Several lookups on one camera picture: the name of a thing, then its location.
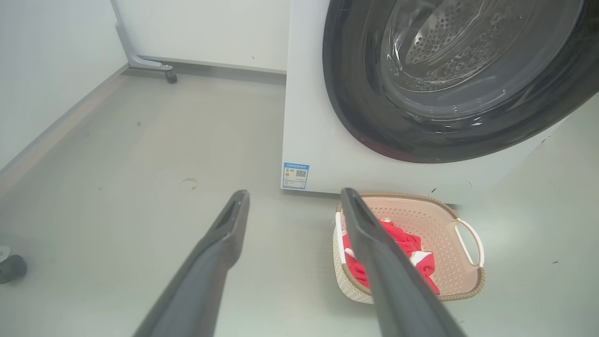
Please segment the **blue white energy label sticker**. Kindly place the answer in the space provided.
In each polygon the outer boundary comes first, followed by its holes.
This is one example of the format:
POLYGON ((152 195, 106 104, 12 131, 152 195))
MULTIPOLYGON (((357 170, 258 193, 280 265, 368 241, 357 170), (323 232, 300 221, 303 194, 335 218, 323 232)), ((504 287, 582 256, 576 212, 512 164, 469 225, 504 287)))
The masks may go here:
POLYGON ((295 163, 283 163, 282 183, 283 190, 305 190, 310 166, 295 163))

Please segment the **white front-load washing machine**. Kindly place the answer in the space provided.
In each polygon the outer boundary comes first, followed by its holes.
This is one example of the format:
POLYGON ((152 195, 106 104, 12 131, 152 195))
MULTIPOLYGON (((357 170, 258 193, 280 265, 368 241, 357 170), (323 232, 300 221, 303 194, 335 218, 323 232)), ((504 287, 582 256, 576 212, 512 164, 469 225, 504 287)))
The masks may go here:
POLYGON ((284 162, 310 166, 305 191, 338 194, 353 188, 461 204, 500 182, 567 118, 513 147, 471 160, 424 164, 381 155, 351 135, 329 100, 322 45, 330 2, 291 0, 282 168, 284 162))

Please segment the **red white sports garment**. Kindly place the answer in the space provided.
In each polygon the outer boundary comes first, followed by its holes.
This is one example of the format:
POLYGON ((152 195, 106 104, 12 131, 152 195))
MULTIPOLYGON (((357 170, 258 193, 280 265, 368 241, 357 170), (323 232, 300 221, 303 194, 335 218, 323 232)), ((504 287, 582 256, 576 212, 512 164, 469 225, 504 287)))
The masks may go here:
MULTIPOLYGON (((387 234, 392 237, 398 247, 403 250, 403 252, 409 258, 411 264, 416 268, 416 270, 418 270, 428 286, 430 286, 432 292, 438 296, 440 294, 440 290, 431 279, 432 274, 434 271, 436 271, 433 253, 422 250, 421 238, 419 236, 404 232, 404 230, 395 226, 391 220, 379 220, 379 222, 387 231, 387 234)), ((342 236, 342 240, 346 264, 349 267, 351 274, 362 286, 369 288, 365 268, 355 258, 355 254, 349 240, 349 235, 344 234, 342 236)))

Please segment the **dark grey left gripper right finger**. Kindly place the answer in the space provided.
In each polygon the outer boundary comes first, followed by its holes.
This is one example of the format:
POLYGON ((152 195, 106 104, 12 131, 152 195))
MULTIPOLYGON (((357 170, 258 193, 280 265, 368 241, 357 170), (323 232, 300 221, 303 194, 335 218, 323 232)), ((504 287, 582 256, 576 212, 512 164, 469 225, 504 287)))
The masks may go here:
POLYGON ((365 267, 383 337, 466 337, 358 192, 342 189, 341 201, 351 247, 365 267))

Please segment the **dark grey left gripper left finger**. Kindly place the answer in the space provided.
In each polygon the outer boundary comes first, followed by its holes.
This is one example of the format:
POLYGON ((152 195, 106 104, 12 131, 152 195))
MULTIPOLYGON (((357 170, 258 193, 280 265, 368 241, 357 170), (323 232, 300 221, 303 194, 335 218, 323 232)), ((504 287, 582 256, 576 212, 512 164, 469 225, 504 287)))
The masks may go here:
POLYGON ((250 194, 237 190, 133 337, 213 337, 227 272, 241 256, 250 194))

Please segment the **grey frame leg with caster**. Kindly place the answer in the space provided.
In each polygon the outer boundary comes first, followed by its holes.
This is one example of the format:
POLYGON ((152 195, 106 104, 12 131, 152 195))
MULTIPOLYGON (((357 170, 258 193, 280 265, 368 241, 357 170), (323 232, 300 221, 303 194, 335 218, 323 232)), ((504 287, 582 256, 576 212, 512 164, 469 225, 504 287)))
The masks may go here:
POLYGON ((151 71, 160 71, 165 75, 165 78, 168 83, 174 84, 178 82, 177 74, 174 73, 173 66, 169 66, 167 64, 163 64, 154 60, 148 60, 142 58, 135 51, 133 44, 128 36, 128 32, 124 26, 124 22, 121 16, 121 13, 118 9, 117 0, 110 0, 112 9, 114 10, 114 14, 116 16, 116 24, 115 28, 117 30, 118 38, 122 43, 122 47, 124 49, 124 53, 128 60, 128 65, 131 68, 136 68, 139 70, 151 70, 151 71))

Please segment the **black caster wheel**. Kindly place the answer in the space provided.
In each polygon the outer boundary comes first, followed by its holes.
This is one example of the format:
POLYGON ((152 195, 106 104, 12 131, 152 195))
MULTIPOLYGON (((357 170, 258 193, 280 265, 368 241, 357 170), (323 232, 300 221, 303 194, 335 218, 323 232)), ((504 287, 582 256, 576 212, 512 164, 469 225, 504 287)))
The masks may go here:
POLYGON ((24 259, 11 253, 11 248, 0 245, 0 285, 22 279, 27 273, 24 259))

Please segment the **beige perforated laundry basket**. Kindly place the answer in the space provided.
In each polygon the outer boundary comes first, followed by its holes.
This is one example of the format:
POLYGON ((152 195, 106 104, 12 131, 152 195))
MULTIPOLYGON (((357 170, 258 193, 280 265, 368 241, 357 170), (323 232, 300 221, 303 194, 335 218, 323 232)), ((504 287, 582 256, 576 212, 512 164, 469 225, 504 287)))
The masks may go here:
POLYGON ((485 252, 477 232, 447 205, 430 197, 398 193, 362 193, 362 199, 380 220, 387 220, 422 240, 426 252, 432 252, 436 271, 432 281, 440 301, 474 297, 485 284, 485 252), (473 262, 458 231, 465 228, 473 237, 478 261, 473 262))

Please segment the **round black washing machine door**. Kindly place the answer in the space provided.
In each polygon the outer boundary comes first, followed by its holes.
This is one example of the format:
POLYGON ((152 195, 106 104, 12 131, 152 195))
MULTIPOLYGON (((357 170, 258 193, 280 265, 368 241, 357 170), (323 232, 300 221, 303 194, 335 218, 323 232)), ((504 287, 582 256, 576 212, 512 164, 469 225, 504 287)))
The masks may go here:
POLYGON ((471 160, 599 93, 599 0, 331 0, 322 63, 338 119, 366 147, 471 160))

